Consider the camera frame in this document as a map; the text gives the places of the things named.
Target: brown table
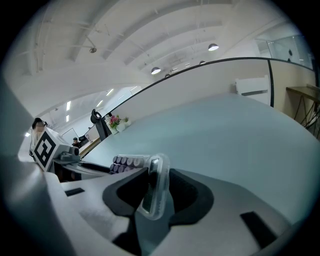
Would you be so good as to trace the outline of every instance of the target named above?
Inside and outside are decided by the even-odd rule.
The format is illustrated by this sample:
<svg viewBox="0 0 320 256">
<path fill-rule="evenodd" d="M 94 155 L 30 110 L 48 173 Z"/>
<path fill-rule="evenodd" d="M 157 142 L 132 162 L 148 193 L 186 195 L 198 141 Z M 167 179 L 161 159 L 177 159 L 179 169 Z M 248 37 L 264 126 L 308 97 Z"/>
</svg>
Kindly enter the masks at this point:
<svg viewBox="0 0 320 256">
<path fill-rule="evenodd" d="M 315 123 L 316 123 L 317 120 L 318 120 L 319 113 L 320 113 L 320 109 L 317 108 L 317 106 L 320 105 L 320 89 L 317 88 L 317 87 L 314 87 L 314 86 L 297 86 L 297 87 L 287 87 L 286 90 L 288 92 L 292 92 L 292 93 L 300 95 L 300 101 L 299 101 L 299 105 L 298 105 L 298 108 L 296 110 L 294 119 L 296 119 L 296 117 L 297 117 L 297 114 L 298 114 L 298 111 L 299 111 L 299 108 L 300 108 L 300 105 L 301 105 L 301 101 L 302 101 L 303 102 L 303 106 L 304 106 L 304 115 L 305 115 L 305 117 L 301 121 L 301 124 L 305 120 L 304 127 L 307 128 L 314 118 L 315 118 Z M 305 98 L 313 101 L 312 106 L 311 106 L 311 108 L 309 109 L 308 112 L 306 110 Z M 313 115 L 311 114 L 309 119 L 308 119 L 308 115 L 309 115 L 310 111 L 313 108 L 315 109 L 315 111 L 314 111 Z"/>
<path fill-rule="evenodd" d="M 88 141 L 79 149 L 79 155 L 83 158 L 101 142 L 100 138 L 95 138 L 92 142 Z"/>
</svg>

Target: light blue tabletop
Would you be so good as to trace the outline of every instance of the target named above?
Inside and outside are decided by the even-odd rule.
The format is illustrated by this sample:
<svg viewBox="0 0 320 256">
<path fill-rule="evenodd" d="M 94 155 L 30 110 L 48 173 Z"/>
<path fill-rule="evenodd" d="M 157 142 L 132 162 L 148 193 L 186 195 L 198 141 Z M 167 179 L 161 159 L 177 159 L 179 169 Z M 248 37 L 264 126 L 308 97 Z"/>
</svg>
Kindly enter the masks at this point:
<svg viewBox="0 0 320 256">
<path fill-rule="evenodd" d="M 237 94 L 137 120 L 84 161 L 110 166 L 118 154 L 156 153 L 169 156 L 172 168 L 243 186 L 291 223 L 308 214 L 319 188 L 319 141 L 285 114 Z"/>
</svg>

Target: person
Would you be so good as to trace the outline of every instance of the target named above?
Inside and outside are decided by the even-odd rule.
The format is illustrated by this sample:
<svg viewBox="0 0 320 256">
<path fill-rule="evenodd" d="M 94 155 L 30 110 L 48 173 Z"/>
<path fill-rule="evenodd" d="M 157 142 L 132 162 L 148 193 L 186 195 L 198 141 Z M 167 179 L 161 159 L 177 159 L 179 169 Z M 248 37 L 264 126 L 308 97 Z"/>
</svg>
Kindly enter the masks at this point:
<svg viewBox="0 0 320 256">
<path fill-rule="evenodd" d="M 36 161 L 35 157 L 33 156 L 32 150 L 35 149 L 42 132 L 45 129 L 45 126 L 47 126 L 47 122 L 42 121 L 41 118 L 36 117 L 32 123 L 32 131 L 31 131 L 31 143 L 29 148 L 29 155 L 33 158 L 34 161 Z"/>
<path fill-rule="evenodd" d="M 80 145 L 79 145 L 79 143 L 78 143 L 78 138 L 77 138 L 77 137 L 74 137 L 74 138 L 73 138 L 72 146 L 77 147 L 77 148 L 80 149 Z"/>
</svg>

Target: black hair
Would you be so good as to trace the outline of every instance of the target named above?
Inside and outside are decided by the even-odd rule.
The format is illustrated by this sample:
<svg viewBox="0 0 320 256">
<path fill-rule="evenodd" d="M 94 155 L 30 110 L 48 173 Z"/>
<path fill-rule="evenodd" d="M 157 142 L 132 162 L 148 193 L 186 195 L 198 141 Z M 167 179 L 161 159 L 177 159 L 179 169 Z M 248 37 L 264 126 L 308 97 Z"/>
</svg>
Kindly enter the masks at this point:
<svg viewBox="0 0 320 256">
<path fill-rule="evenodd" d="M 32 123 L 32 129 L 34 130 L 36 128 L 36 124 L 42 122 L 41 118 L 36 117 Z"/>
</svg>

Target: clear plastic case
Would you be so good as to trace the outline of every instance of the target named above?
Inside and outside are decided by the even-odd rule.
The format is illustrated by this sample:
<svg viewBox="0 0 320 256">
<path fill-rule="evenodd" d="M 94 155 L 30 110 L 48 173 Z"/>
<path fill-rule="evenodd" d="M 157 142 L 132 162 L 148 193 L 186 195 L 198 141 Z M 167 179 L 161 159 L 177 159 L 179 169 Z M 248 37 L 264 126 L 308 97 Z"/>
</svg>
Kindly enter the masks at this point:
<svg viewBox="0 0 320 256">
<path fill-rule="evenodd" d="M 135 168 L 148 168 L 148 190 L 141 201 L 138 211 L 149 220 L 160 219 L 165 211 L 169 192 L 170 160 L 162 153 L 155 155 L 124 155 L 113 158 L 118 165 L 117 171 L 129 171 Z"/>
</svg>

